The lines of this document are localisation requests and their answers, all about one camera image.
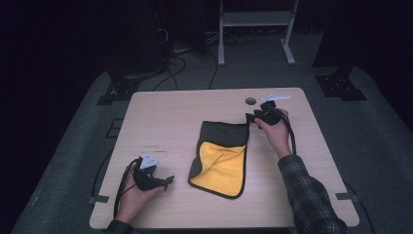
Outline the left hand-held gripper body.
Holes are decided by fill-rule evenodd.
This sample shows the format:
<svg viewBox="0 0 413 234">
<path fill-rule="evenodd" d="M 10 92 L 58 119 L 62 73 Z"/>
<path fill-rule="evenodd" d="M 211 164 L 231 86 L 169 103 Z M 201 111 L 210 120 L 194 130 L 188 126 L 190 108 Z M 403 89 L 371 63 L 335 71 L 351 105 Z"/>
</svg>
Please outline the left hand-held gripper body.
<svg viewBox="0 0 413 234">
<path fill-rule="evenodd" d="M 140 190 L 149 191 L 160 186 L 167 189 L 167 181 L 165 179 L 153 176 L 158 163 L 159 161 L 150 154 L 144 154 L 136 159 L 136 167 L 133 170 L 132 176 Z"/>
</svg>

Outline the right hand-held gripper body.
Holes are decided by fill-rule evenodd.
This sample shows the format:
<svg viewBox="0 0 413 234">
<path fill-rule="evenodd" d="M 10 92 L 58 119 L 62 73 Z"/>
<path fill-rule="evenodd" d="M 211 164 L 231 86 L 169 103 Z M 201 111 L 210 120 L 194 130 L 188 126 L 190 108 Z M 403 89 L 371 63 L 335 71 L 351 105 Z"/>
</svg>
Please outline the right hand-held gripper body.
<svg viewBox="0 0 413 234">
<path fill-rule="evenodd" d="M 272 95 L 263 97 L 263 102 L 260 104 L 260 108 L 253 112 L 252 119 L 258 118 L 270 126 L 278 124 L 279 121 L 288 123 L 286 115 L 277 109 L 276 99 L 277 97 Z"/>
</svg>

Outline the yellow and dark cloth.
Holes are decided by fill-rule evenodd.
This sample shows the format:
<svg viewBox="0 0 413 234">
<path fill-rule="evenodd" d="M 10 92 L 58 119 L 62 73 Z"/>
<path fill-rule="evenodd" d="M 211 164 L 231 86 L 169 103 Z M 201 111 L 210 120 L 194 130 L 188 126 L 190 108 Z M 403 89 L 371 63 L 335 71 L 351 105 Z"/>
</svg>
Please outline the yellow and dark cloth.
<svg viewBox="0 0 413 234">
<path fill-rule="evenodd" d="M 237 199 L 244 192 L 249 124 L 204 121 L 188 183 L 205 192 Z"/>
</svg>

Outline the person's right hand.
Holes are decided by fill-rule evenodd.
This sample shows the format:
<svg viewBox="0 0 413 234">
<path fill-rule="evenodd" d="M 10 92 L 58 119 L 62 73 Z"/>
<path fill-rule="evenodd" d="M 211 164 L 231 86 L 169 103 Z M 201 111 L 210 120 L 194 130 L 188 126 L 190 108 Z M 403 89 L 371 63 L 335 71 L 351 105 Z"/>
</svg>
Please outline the person's right hand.
<svg viewBox="0 0 413 234">
<path fill-rule="evenodd" d="M 279 121 L 278 124 L 270 126 L 262 120 L 255 118 L 254 123 L 258 123 L 265 132 L 270 145 L 275 150 L 279 159 L 291 155 L 289 146 L 289 131 L 285 122 Z"/>
</svg>

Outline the person's left hand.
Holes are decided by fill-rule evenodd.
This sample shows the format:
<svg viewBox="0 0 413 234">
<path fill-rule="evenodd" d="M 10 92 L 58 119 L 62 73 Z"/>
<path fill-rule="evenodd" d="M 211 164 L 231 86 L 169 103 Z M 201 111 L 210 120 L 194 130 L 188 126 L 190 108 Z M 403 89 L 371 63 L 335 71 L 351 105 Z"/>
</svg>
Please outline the person's left hand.
<svg viewBox="0 0 413 234">
<path fill-rule="evenodd" d="M 115 220 L 131 224 L 132 221 L 141 213 L 144 206 L 155 196 L 165 191 L 163 186 L 156 187 L 152 190 L 141 191 L 136 185 L 133 178 L 133 170 L 136 164 L 132 164 L 126 178 L 125 186 L 119 200 L 118 212 Z"/>
</svg>

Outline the grey tape strip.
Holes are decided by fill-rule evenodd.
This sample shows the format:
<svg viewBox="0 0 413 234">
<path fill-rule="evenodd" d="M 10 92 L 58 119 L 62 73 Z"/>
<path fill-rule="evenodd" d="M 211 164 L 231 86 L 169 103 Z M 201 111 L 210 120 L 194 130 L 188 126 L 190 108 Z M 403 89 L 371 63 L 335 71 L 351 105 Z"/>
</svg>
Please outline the grey tape strip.
<svg viewBox="0 0 413 234">
<path fill-rule="evenodd" d="M 107 196 L 95 195 L 89 199 L 90 204 L 107 203 L 109 198 Z"/>
<path fill-rule="evenodd" d="M 351 200 L 354 203 L 359 201 L 359 198 L 356 194 L 352 194 L 352 193 L 349 193 L 349 192 L 347 192 L 347 193 L 336 193 L 335 196 L 338 200 Z"/>
</svg>

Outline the black stand base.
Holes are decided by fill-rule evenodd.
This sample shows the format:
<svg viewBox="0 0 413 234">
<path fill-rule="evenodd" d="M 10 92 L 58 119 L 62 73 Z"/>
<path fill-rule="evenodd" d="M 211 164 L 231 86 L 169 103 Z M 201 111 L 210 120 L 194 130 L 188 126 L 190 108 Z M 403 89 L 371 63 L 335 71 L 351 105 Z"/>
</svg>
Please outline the black stand base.
<svg viewBox="0 0 413 234">
<path fill-rule="evenodd" d="M 97 105 L 110 105 L 114 101 L 130 100 L 143 81 L 155 78 L 164 71 L 164 68 L 149 71 L 142 71 L 137 68 L 127 69 L 126 71 L 109 70 L 110 83 L 106 92 L 98 99 Z"/>
<path fill-rule="evenodd" d="M 352 69 L 352 65 L 339 65 L 332 74 L 316 76 L 326 98 L 340 98 L 344 101 L 366 100 L 363 92 L 349 78 Z"/>
</svg>

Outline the white metal stand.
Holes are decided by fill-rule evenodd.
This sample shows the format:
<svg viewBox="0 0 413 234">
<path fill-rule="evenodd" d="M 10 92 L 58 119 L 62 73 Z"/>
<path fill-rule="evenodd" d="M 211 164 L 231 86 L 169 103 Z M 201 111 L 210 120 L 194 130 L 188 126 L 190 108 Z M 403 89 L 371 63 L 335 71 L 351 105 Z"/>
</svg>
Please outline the white metal stand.
<svg viewBox="0 0 413 234">
<path fill-rule="evenodd" d="M 219 2 L 219 24 L 218 24 L 218 48 L 217 64 L 225 64 L 224 29 L 227 27 L 260 27 L 260 26 L 285 26 L 286 33 L 280 40 L 281 46 L 289 65 L 296 63 L 289 47 L 289 40 L 299 6 L 299 0 L 293 0 L 289 11 L 272 12 L 225 12 L 224 0 Z"/>
</svg>

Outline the black floor frame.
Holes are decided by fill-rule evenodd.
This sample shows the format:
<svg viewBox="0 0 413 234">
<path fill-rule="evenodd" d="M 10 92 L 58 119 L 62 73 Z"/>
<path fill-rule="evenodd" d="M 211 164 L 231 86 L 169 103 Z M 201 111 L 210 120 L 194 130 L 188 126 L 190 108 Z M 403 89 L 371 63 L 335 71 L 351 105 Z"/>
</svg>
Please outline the black floor frame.
<svg viewBox="0 0 413 234">
<path fill-rule="evenodd" d="M 124 120 L 121 118 L 115 118 L 112 120 L 105 137 L 106 138 L 117 138 L 119 136 L 119 133 L 122 129 Z"/>
</svg>

